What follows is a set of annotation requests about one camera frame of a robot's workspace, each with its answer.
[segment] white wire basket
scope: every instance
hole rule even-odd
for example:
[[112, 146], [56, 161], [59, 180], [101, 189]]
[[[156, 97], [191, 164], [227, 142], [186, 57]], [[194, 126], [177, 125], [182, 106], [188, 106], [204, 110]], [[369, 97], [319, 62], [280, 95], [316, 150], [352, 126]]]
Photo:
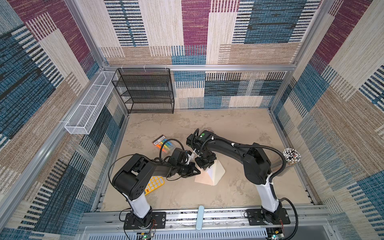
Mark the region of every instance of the white wire basket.
[[89, 134], [113, 89], [115, 72], [103, 71], [65, 124], [70, 134]]

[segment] black mounting plate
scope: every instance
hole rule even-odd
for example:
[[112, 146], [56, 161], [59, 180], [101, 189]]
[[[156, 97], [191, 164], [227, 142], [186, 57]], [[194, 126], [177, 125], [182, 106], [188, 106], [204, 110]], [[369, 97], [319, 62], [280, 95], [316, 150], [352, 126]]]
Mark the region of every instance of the black mounting plate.
[[[166, 227], [166, 212], [153, 212], [152, 213], [152, 219], [156, 221], [156, 229], [162, 229]], [[124, 221], [124, 229], [125, 230], [136, 230], [141, 229], [138, 225], [139, 222], [134, 218], [132, 214], [127, 214], [125, 221]], [[151, 229], [153, 226], [154, 221], [151, 220], [151, 223], [148, 227], [145, 229]]]
[[[244, 216], [248, 218], [248, 222], [250, 226], [258, 226], [258, 225], [267, 225], [263, 221], [263, 214], [261, 213], [262, 209], [247, 209], [244, 213]], [[280, 211], [280, 219], [283, 222], [283, 224], [291, 224], [291, 220], [289, 220], [289, 216], [286, 217], [287, 210], [282, 208]], [[275, 225], [281, 225], [280, 220], [272, 222], [272, 224]]]

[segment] beige floor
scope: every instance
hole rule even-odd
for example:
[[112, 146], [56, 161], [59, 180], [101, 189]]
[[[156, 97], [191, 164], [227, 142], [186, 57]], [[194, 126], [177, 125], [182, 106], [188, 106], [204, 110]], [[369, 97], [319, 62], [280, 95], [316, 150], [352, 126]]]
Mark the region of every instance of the beige floor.
[[[283, 150], [283, 144], [266, 109], [228, 109], [202, 111], [176, 111], [174, 114], [132, 114], [128, 121], [118, 157], [140, 153], [155, 158], [159, 150], [152, 141], [164, 134], [179, 139], [184, 147], [189, 134], [196, 128], [211, 128], [224, 138], [235, 142], [269, 145]], [[278, 158], [266, 150], [273, 161]], [[194, 177], [166, 181], [163, 186], [148, 194], [148, 203], [153, 209], [205, 207], [238, 207], [260, 205], [256, 187], [244, 176], [243, 165], [236, 160], [216, 153], [225, 174], [216, 186], [194, 182]], [[116, 163], [113, 176], [129, 159]], [[301, 182], [293, 168], [284, 176], [275, 177], [275, 192], [278, 198], [287, 197], [293, 203], [309, 203]], [[118, 211], [129, 207], [125, 198], [112, 186], [108, 186], [102, 211]]]

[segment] cable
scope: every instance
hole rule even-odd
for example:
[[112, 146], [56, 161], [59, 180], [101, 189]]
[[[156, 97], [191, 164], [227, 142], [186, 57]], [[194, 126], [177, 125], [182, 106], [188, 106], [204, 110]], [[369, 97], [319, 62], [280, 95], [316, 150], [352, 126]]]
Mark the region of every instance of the cable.
[[169, 180], [169, 179], [166, 177], [166, 179], [167, 179], [168, 181], [176, 181], [177, 179], [180, 179], [180, 178], [181, 178], [181, 176], [180, 176], [179, 178]]
[[119, 220], [120, 220], [121, 222], [125, 222], [125, 221], [122, 221], [121, 218], [120, 218], [121, 213], [122, 213], [123, 211], [125, 211], [125, 210], [128, 210], [128, 209], [131, 209], [131, 208], [129, 207], [129, 208], [127, 208], [127, 209], [123, 209], [123, 210], [121, 210], [121, 212], [119, 213]]
[[299, 217], [297, 216], [296, 208], [293, 206], [293, 203], [288, 198], [283, 197], [282, 199], [279, 199], [279, 201], [281, 201], [281, 202], [284, 201], [284, 200], [289, 202], [289, 204], [291, 205], [291, 207], [293, 209], [293, 212], [295, 213], [295, 228], [294, 228], [293, 232], [291, 233], [291, 235], [289, 235], [289, 237], [283, 239], [283, 240], [290, 240], [296, 234], [297, 228], [299, 227]]
[[120, 192], [113, 184], [112, 184], [112, 181], [111, 181], [111, 168], [112, 168], [112, 166], [118, 161], [118, 160], [120, 160], [120, 159], [122, 159], [122, 158], [124, 158], [124, 157], [129, 157], [129, 156], [132, 156], [132, 155], [135, 155], [135, 154], [128, 154], [128, 155], [125, 155], [125, 156], [122, 156], [122, 157], [120, 157], [120, 158], [118, 158], [117, 160], [115, 160], [112, 164], [111, 164], [111, 166], [109, 167], [109, 170], [108, 170], [108, 180], [109, 180], [109, 183], [121, 194], [121, 195], [123, 195], [124, 196], [124, 194], [122, 193], [122, 192]]
[[283, 221], [281, 219], [280, 219], [280, 223], [281, 223], [281, 232], [284, 235], [284, 224], [283, 224]]
[[125, 233], [125, 235], [127, 236], [128, 240], [131, 240], [131, 239], [129, 238], [129, 236], [127, 235], [127, 233], [125, 232], [124, 227], [123, 227], [123, 230], [124, 230], [124, 233]]
[[181, 148], [184, 150], [184, 146], [183, 146], [183, 144], [182, 144], [179, 140], [174, 139], [174, 138], [170, 138], [170, 139], [168, 139], [167, 141], [165, 141], [165, 142], [161, 145], [160, 153], [159, 153], [159, 158], [161, 158], [161, 151], [163, 151], [163, 147], [164, 147], [164, 145], [166, 144], [166, 142], [171, 141], [171, 140], [178, 142], [178, 143], [180, 144]]
[[274, 147], [265, 146], [265, 145], [244, 145], [244, 144], [242, 144], [242, 145], [234, 144], [233, 146], [234, 146], [234, 147], [240, 147], [240, 148], [258, 147], [258, 148], [268, 149], [268, 150], [271, 150], [271, 151], [277, 153], [277, 154], [280, 156], [281, 160], [283, 161], [283, 164], [281, 165], [281, 167], [280, 167], [279, 170], [277, 170], [276, 172], [274, 172], [274, 173], [269, 177], [269, 182], [272, 182], [272, 179], [273, 179], [274, 177], [276, 177], [278, 174], [280, 174], [280, 173], [284, 170], [284, 168], [285, 168], [285, 166], [286, 166], [286, 160], [285, 160], [284, 155], [282, 154], [282, 152], [280, 152], [279, 150], [277, 150], [277, 149], [274, 148]]
[[168, 158], [170, 158], [170, 156], [166, 156], [163, 161], [165, 162]]
[[192, 148], [192, 150], [195, 150], [195, 148], [193, 146], [193, 142], [195, 140], [195, 135], [196, 134], [199, 135], [199, 131], [200, 131], [200, 129], [196, 129], [195, 132], [193, 133], [192, 140], [191, 140], [191, 148]]
[[152, 231], [152, 228], [153, 227], [155, 227], [155, 232], [153, 233], [153, 236], [155, 236], [155, 234], [156, 234], [156, 219], [153, 219], [153, 225], [152, 225], [152, 227], [151, 227], [151, 229], [149, 230], [149, 234], [151, 235], [151, 231]]
[[250, 216], [249, 216], [249, 213], [248, 213], [248, 212], [246, 212], [246, 211], [245, 211], [245, 212], [243, 212], [243, 216], [244, 216], [246, 219], [249, 219], [249, 218], [250, 218]]
[[[209, 140], [211, 140], [211, 138], [208, 138], [208, 139], [203, 143], [203, 145], [201, 145], [200, 152], [202, 151], [203, 146], [204, 146]], [[231, 145], [232, 145], [232, 143], [234, 143], [234, 142], [232, 142], [232, 141], [230, 141], [230, 140], [227, 140], [227, 139], [225, 139], [225, 138], [218, 137], [218, 136], [215, 136], [215, 137], [214, 137], [214, 140], [220, 140], [220, 141], [226, 142], [226, 143], [231, 144]], [[280, 169], [277, 170], [276, 172], [274, 172], [274, 173], [269, 177], [269, 182], [272, 182], [272, 179], [273, 179], [274, 177], [276, 177], [278, 174], [280, 174], [280, 173], [284, 170], [284, 168], [285, 168], [285, 166], [286, 166], [286, 159], [285, 159], [285, 156], [283, 155], [282, 152], [280, 152], [279, 150], [277, 150], [277, 149], [274, 148], [274, 147], [270, 147], [270, 146], [266, 146], [266, 145], [259, 145], [259, 144], [257, 144], [257, 145], [248, 145], [248, 144], [241, 144], [241, 145], [239, 145], [239, 144], [233, 144], [233, 147], [239, 147], [239, 148], [257, 147], [257, 148], [268, 149], [268, 150], [271, 150], [271, 151], [277, 153], [277, 154], [280, 156], [280, 158], [281, 158], [281, 160], [282, 160], [283, 163], [282, 163]]]

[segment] vent grille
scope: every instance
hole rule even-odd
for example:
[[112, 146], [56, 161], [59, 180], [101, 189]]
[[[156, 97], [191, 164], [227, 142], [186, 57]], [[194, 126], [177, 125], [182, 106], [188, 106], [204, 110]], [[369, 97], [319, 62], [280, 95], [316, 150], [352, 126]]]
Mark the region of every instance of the vent grille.
[[[140, 240], [141, 236], [136, 232], [127, 232], [131, 240]], [[214, 240], [214, 239], [265, 239], [267, 237], [265, 228], [247, 228], [247, 229], [212, 229], [202, 230], [169, 230], [157, 231], [153, 240], [173, 239], [173, 240]], [[89, 240], [126, 240], [124, 233], [92, 233]]]

